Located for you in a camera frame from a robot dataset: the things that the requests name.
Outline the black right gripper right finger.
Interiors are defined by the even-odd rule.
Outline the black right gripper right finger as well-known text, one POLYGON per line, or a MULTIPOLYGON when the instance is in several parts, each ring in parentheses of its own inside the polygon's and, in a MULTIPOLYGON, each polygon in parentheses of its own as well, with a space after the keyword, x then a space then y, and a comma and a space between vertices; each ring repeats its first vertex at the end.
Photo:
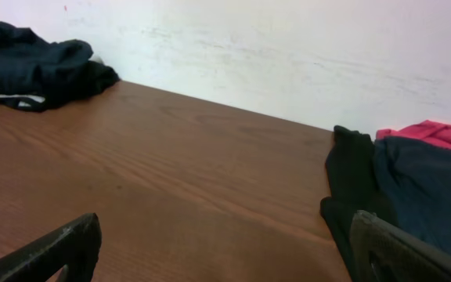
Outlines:
POLYGON ((367 211, 354 214, 350 242, 360 281, 451 282, 451 255, 367 211))

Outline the blue denim shorts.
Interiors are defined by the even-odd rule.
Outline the blue denim shorts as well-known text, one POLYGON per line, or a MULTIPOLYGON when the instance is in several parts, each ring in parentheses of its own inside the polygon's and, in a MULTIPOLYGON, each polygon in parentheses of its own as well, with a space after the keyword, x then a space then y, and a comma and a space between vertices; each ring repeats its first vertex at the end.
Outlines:
POLYGON ((375 142, 373 166, 399 227, 451 255, 451 150, 387 137, 375 142))

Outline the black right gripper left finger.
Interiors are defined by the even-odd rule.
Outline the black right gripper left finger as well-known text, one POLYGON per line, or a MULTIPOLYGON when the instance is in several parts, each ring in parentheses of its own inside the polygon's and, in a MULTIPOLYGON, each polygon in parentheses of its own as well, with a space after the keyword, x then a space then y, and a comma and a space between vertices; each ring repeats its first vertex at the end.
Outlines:
POLYGON ((47 281, 56 272, 59 281, 89 282, 101 244, 97 214, 84 214, 0 258, 0 282, 47 281))

